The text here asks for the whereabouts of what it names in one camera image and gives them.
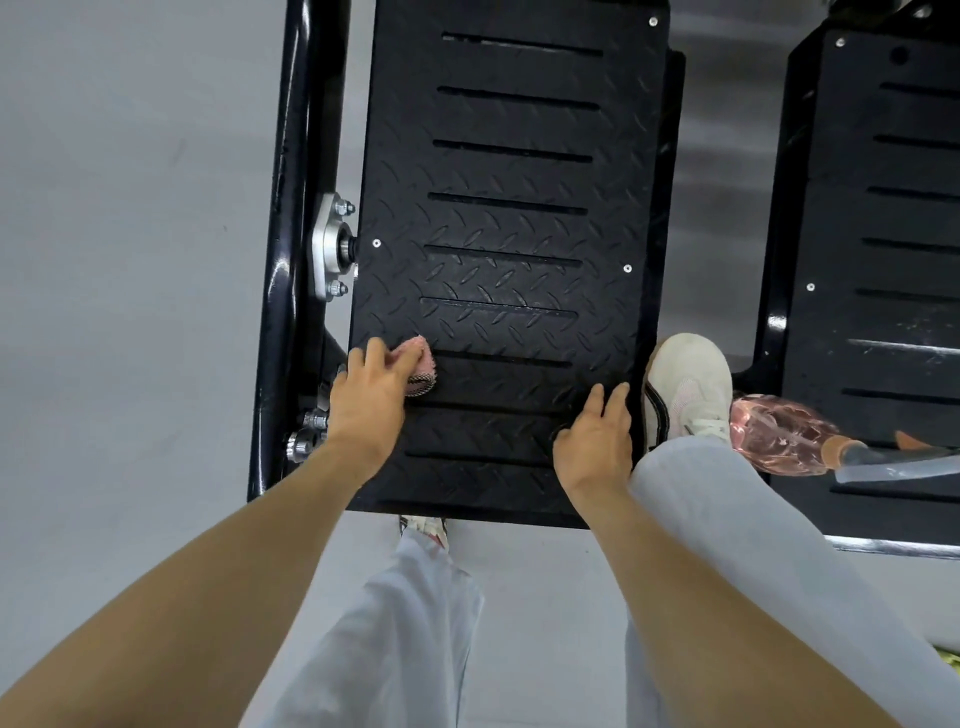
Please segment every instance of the textured black plate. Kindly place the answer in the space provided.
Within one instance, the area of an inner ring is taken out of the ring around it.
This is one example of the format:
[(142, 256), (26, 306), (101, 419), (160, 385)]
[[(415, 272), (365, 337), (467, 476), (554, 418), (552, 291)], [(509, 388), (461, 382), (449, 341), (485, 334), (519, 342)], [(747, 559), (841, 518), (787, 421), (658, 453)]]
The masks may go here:
[[(960, 447), (960, 49), (831, 31), (791, 60), (817, 65), (805, 178), (778, 179), (802, 218), (782, 393), (877, 447)], [(960, 476), (772, 485), (831, 535), (960, 545)]]
[(632, 376), (656, 331), (668, 17), (377, 3), (350, 340), (423, 334), (439, 382), (354, 508), (577, 523), (552, 438), (591, 383)]

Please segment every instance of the black stripe on shoe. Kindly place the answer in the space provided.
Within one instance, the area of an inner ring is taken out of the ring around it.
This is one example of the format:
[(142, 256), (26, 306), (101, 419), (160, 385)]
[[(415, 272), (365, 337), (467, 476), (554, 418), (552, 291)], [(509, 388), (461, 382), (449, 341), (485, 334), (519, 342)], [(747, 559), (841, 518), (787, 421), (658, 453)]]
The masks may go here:
[(657, 415), (657, 439), (653, 445), (647, 443), (647, 449), (652, 450), (666, 442), (667, 433), (670, 431), (670, 413), (666, 408), (666, 402), (660, 396), (660, 392), (650, 386), (650, 382), (644, 382), (643, 394), (650, 404), (653, 405), (654, 414)]

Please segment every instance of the pink transparent bottle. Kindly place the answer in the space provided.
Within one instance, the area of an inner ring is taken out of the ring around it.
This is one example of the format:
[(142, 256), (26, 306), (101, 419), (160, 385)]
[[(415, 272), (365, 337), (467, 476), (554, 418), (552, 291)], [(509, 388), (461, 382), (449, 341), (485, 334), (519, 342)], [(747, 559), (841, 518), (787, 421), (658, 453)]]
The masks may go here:
[(849, 442), (839, 434), (836, 425), (809, 407), (771, 395), (741, 397), (730, 411), (733, 449), (774, 475), (822, 475), (835, 468), (830, 453), (825, 462), (824, 444), (831, 438), (832, 445)]

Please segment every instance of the light blue pants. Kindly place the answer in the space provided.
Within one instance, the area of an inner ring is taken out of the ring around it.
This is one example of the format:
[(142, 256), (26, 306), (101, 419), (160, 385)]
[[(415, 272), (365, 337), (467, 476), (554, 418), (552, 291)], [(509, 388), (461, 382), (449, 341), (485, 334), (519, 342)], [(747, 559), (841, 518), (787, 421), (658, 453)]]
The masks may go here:
[[(636, 466), (631, 490), (678, 541), (904, 728), (956, 725), (956, 674), (729, 445), (667, 442)], [(268, 725), (453, 728), (482, 605), (469, 575), (408, 530), (396, 563), (322, 639)], [(669, 726), (633, 626), (626, 669), (628, 726)]]

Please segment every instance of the floor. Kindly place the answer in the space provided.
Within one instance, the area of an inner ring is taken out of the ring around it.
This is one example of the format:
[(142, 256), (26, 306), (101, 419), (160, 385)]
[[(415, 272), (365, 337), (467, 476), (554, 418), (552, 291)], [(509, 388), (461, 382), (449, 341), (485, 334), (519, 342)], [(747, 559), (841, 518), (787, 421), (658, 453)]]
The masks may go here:
[[(283, 5), (0, 3), (0, 691), (243, 504)], [(819, 0), (674, 3), (689, 67), (660, 329), (707, 334), (735, 366), (786, 54), (822, 15)], [(372, 17), (356, 0), (339, 182), (354, 200)], [(348, 311), (331, 309), (341, 339)], [(464, 724), (622, 725), (625, 609), (589, 534), (451, 535), (487, 594)], [(343, 518), (245, 726), (395, 539), (390, 518)], [(850, 558), (960, 646), (960, 563)]]

